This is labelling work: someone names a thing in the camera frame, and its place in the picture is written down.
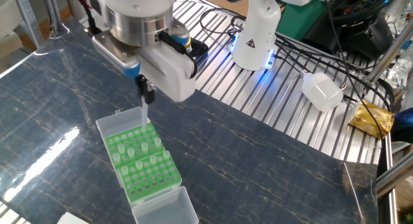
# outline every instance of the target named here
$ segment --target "warning sticker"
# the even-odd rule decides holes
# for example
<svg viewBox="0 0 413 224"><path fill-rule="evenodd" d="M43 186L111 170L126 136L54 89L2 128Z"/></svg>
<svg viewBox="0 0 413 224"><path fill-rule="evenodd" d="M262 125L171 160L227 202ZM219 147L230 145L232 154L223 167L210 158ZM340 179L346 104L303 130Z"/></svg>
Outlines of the warning sticker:
<svg viewBox="0 0 413 224"><path fill-rule="evenodd" d="M255 48L256 45L255 45L255 43L254 43L254 40L251 39L249 42L247 42L247 46L251 46L252 48Z"/></svg>

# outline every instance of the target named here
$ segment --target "white plastic container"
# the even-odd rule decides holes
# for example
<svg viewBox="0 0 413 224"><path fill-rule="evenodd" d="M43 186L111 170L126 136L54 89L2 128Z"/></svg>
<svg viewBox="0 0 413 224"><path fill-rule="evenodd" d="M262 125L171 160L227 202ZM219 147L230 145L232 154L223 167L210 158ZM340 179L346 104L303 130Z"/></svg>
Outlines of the white plastic container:
<svg viewBox="0 0 413 224"><path fill-rule="evenodd" d="M179 187L132 209L137 224L197 224L185 187Z"/></svg>
<svg viewBox="0 0 413 224"><path fill-rule="evenodd" d="M343 92L326 74L317 72L304 75L303 93L319 110L329 111L343 100Z"/></svg>

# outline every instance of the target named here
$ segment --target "white label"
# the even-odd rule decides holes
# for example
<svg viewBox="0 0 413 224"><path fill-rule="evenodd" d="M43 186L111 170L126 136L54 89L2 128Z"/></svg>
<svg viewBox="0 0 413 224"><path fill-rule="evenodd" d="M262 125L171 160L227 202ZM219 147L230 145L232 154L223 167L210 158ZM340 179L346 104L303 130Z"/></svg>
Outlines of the white label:
<svg viewBox="0 0 413 224"><path fill-rule="evenodd" d="M364 129L366 129L367 131L372 131L374 130L374 127L372 125L366 125Z"/></svg>

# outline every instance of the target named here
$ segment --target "blue light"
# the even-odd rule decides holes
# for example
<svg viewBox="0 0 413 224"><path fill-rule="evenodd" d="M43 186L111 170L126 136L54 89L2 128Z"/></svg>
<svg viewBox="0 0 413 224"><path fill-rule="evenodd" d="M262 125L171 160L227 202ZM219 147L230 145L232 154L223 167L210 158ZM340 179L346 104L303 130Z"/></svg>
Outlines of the blue light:
<svg viewBox="0 0 413 224"><path fill-rule="evenodd" d="M230 46L230 51L231 51L231 52L234 51L234 47L235 47L235 44L237 43L238 36L239 36L238 34L235 36L235 40L234 40L234 42L232 43L232 45Z"/></svg>
<svg viewBox="0 0 413 224"><path fill-rule="evenodd" d="M265 68L272 68L272 62L271 62L271 58L272 58L272 53L274 52L274 50L271 50L270 53L267 56L267 60L265 61Z"/></svg>

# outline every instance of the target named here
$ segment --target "robotic arm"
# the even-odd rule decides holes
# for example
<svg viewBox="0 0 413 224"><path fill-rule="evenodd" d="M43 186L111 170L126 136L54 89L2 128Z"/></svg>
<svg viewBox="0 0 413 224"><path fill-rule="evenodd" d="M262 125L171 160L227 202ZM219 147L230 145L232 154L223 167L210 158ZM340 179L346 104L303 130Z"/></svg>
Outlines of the robotic arm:
<svg viewBox="0 0 413 224"><path fill-rule="evenodd" d="M173 18L174 0L87 1L108 28L93 37L93 44L125 76L135 79L147 104L153 101L147 81L176 102L194 93L197 67L184 47L190 43L189 32ZM304 5L310 0L283 1ZM250 0L247 23L233 51L239 66L260 70L263 62L268 64L280 17L275 0Z"/></svg>
<svg viewBox="0 0 413 224"><path fill-rule="evenodd" d="M282 1L303 6L311 0ZM236 36L231 47L232 58L238 66L253 71L272 68L272 54L277 52L274 42L280 19L281 9L276 0L249 0L244 29Z"/></svg>

